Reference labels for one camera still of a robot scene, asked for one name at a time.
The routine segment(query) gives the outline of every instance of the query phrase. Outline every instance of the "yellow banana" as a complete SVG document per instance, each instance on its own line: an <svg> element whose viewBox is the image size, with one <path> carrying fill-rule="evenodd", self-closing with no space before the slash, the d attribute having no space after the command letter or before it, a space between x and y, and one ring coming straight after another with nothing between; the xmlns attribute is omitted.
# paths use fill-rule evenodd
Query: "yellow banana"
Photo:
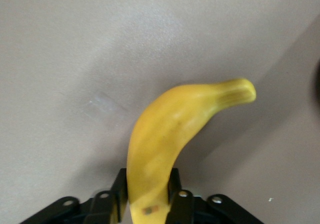
<svg viewBox="0 0 320 224"><path fill-rule="evenodd" d="M174 87L138 118L129 143L127 184L134 224L165 224L168 181L182 148L217 112L250 103L256 91L246 79Z"/></svg>

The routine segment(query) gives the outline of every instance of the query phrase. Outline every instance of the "metal hole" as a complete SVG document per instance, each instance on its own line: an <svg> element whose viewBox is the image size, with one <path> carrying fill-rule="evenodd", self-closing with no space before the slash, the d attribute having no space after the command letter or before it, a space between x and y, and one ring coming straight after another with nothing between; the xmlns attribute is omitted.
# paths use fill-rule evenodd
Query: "metal hole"
<svg viewBox="0 0 320 224"><path fill-rule="evenodd" d="M186 198L188 196L188 193L185 191L181 191L181 192L179 192L179 196L182 198Z"/></svg>
<svg viewBox="0 0 320 224"><path fill-rule="evenodd" d="M73 201L69 200L63 203L64 206L70 206L72 203L74 203Z"/></svg>
<svg viewBox="0 0 320 224"><path fill-rule="evenodd" d="M221 203L222 203L222 199L219 198L219 197L213 197L213 198L212 198L212 201L213 201L214 203L217 203L217 204L221 204Z"/></svg>
<svg viewBox="0 0 320 224"><path fill-rule="evenodd" d="M108 196L109 196L108 193L103 193L103 194L100 195L100 198L107 198Z"/></svg>

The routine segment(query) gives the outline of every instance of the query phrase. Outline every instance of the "brown spot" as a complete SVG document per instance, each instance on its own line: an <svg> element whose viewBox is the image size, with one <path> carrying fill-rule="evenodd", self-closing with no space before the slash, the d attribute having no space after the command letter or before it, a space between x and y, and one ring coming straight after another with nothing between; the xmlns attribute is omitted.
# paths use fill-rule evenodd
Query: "brown spot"
<svg viewBox="0 0 320 224"><path fill-rule="evenodd" d="M158 206L152 206L152 207L147 207L145 209L142 210L144 215L150 215L151 213L155 213L159 211L159 207Z"/></svg>

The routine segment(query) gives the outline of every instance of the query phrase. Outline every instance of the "banana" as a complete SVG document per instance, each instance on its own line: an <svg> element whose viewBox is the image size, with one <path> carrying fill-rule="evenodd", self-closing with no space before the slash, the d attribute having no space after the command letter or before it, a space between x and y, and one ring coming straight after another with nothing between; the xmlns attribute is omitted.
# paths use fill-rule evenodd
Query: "banana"
<svg viewBox="0 0 320 224"><path fill-rule="evenodd" d="M256 99L253 84L233 79L174 87L138 118L127 156L128 199L134 224L165 224L168 181L182 148L217 112Z"/></svg>

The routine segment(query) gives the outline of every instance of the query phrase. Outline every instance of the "gray background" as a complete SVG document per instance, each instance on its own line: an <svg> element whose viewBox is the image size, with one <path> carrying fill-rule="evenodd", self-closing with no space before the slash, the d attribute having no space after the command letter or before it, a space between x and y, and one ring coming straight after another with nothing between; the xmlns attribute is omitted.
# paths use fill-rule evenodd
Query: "gray background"
<svg viewBox="0 0 320 224"><path fill-rule="evenodd" d="M320 0L0 0L1 223L110 187L152 100L235 77L257 101L186 146L183 186L320 223L319 60Z"/></svg>

